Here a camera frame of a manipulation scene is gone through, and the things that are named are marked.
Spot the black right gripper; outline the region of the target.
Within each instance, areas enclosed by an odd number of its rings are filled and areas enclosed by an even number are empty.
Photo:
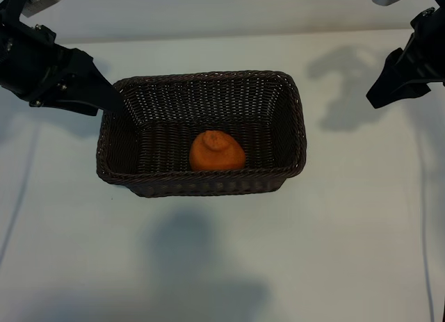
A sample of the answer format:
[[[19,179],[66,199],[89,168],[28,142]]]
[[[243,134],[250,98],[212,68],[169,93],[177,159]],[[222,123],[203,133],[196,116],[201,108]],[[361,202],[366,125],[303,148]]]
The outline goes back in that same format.
[[[403,50],[397,48],[385,59],[385,64],[366,98],[375,109],[402,99],[423,97],[430,92],[427,83],[444,83],[444,9],[428,8],[411,22],[414,32],[406,46],[405,57],[410,63],[409,76],[403,83],[396,63]]]

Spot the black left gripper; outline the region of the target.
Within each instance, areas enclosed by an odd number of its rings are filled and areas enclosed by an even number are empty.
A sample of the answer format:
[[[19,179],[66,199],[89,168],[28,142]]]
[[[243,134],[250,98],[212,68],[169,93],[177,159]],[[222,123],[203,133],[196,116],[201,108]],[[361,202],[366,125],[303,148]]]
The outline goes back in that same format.
[[[56,108],[96,116],[98,110],[121,113],[121,94],[92,68],[92,58],[79,49],[54,43],[42,27],[25,34],[1,25],[1,87],[30,107]]]

